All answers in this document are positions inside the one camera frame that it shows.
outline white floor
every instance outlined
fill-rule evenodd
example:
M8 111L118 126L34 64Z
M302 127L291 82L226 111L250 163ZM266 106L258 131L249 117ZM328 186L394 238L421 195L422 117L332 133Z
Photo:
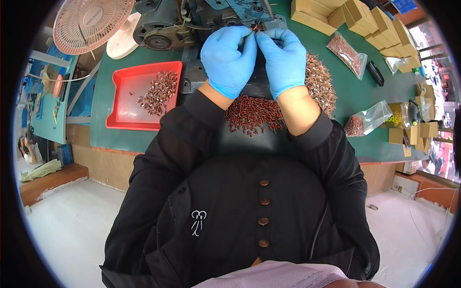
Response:
M104 287L98 265L124 193L92 180L67 188L31 207L27 217L37 245L51 269L70 288ZM424 201L408 201L387 191L367 198L370 230L381 254L374 281L412 287L427 269L440 242L445 212ZM421 231L410 217L408 204Z
M366 208L370 231L381 256L373 281L392 288L413 287L427 270L443 232L447 231L445 220L449 227L453 215L447 218L442 208L425 200L409 200L394 190L370 196L366 204L378 207L377 211Z

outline red plastic tray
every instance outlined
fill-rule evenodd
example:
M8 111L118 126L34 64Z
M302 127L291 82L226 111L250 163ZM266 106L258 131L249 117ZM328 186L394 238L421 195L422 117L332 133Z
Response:
M168 100L166 111L176 106L179 78L183 64L181 61L152 63L116 70L112 75L115 84L112 113L106 119L106 127L128 130L160 130L160 118L164 115L149 115L139 103L139 96L144 96L150 83L160 72L178 72L175 94Z

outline fan grille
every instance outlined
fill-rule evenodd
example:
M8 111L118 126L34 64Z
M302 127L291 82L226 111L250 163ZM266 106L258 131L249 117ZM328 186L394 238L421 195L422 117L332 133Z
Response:
M56 47L69 55L79 55L96 49L122 27L133 9L134 1L66 0L54 22L53 38Z

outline copper button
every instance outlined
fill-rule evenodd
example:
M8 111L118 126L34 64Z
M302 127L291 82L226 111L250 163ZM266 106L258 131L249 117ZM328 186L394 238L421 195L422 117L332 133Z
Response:
M261 225L261 226L264 226L264 225L267 225L269 223L269 219L268 218L260 218L258 220L258 224Z
M268 240L259 240L258 245L260 247L262 247L262 248L266 248L267 246L269 246L269 241Z
M261 181L260 181L260 185L261 185L261 186L267 186L267 185L269 185L269 180L261 180Z

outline black cable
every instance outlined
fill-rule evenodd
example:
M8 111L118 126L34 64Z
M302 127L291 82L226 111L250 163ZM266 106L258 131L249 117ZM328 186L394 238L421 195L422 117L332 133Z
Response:
M320 220L317 223L317 227L315 228L314 237L312 239L311 250L309 252L309 260L312 260L312 256L314 254L315 241L317 240L317 236L319 235L320 227L322 226L323 219L325 218L327 208L328 208L328 201L327 199L325 199L325 203L323 204L322 215L320 216Z

